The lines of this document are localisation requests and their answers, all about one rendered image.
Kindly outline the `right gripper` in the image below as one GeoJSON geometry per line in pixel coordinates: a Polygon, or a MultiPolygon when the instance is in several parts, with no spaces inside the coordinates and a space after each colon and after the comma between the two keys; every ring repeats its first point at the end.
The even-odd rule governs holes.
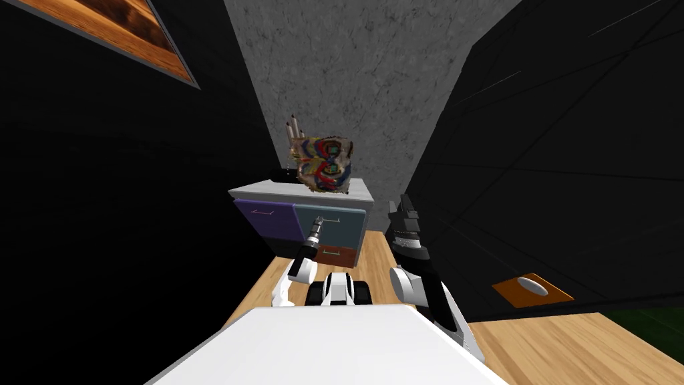
{"type": "Polygon", "coordinates": [[[388,202],[388,218],[393,231],[394,243],[410,249],[420,249],[418,214],[409,195],[400,195],[400,211],[394,201],[388,202]]]}

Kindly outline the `blue-grey drawer front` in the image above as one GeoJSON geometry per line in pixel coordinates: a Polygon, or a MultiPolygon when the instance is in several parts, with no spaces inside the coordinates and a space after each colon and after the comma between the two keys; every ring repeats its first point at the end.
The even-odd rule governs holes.
{"type": "Polygon", "coordinates": [[[335,206],[295,204],[295,212],[304,237],[309,236],[313,221],[317,217],[340,219],[340,223],[322,223],[319,243],[336,247],[358,249],[364,229],[365,211],[335,206]]]}

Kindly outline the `brown drawer front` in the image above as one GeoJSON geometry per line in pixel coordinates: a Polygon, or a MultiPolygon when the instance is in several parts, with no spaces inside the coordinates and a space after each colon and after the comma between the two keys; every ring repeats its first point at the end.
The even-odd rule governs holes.
{"type": "Polygon", "coordinates": [[[357,250],[346,248],[346,247],[336,247],[340,249],[340,255],[326,255],[320,254],[319,249],[323,247],[336,247],[330,245],[320,244],[314,261],[317,263],[322,263],[325,265],[332,265],[338,267],[354,268],[355,260],[357,260],[357,250]]]}

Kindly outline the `purple drawer front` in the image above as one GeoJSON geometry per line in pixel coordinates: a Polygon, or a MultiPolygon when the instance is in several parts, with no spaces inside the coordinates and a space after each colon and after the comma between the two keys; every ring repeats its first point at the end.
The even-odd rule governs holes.
{"type": "Polygon", "coordinates": [[[246,199],[235,199],[233,203],[260,236],[264,238],[295,241],[298,243],[302,243],[305,240],[300,221],[295,212],[294,203],[252,201],[246,199]],[[275,214],[251,214],[250,212],[255,209],[275,211],[275,214]]]}

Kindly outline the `grey cabinet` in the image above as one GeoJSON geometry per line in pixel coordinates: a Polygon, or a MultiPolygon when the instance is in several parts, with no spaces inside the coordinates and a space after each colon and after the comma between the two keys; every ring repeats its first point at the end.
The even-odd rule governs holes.
{"type": "MultiPolygon", "coordinates": [[[[374,200],[362,179],[352,178],[347,194],[330,192],[313,192],[303,184],[291,184],[264,180],[247,186],[230,190],[233,199],[246,199],[252,201],[271,201],[282,203],[294,203],[315,206],[335,206],[348,209],[362,209],[365,211],[364,229],[361,234],[361,244],[357,249],[357,260],[365,237],[368,216],[373,208],[374,200]]],[[[284,239],[272,239],[262,237],[275,255],[281,258],[292,259],[302,243],[284,239]]]]}

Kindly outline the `multicoloured patterned object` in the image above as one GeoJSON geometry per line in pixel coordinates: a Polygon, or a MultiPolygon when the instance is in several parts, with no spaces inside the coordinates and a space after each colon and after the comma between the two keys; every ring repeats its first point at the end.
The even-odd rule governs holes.
{"type": "Polygon", "coordinates": [[[297,180],[316,193],[347,194],[351,183],[353,142],[340,136],[307,136],[295,115],[286,122],[289,154],[297,180]]]}

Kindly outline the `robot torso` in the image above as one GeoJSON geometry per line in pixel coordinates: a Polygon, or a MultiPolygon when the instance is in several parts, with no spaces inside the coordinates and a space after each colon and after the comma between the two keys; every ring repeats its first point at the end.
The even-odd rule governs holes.
{"type": "Polygon", "coordinates": [[[145,385],[508,385],[405,304],[256,307],[145,385]]]}

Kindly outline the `orange plate with white knob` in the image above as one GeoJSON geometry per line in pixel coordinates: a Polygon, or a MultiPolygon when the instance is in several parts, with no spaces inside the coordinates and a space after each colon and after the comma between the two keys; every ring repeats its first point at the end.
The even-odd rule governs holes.
{"type": "Polygon", "coordinates": [[[495,283],[492,289],[516,309],[574,301],[574,298],[535,273],[495,283]]]}

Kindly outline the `wooden framed wall picture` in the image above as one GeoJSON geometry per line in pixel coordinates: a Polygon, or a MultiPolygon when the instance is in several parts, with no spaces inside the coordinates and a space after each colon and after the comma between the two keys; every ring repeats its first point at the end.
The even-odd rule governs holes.
{"type": "Polygon", "coordinates": [[[151,0],[2,0],[194,88],[151,0]]]}

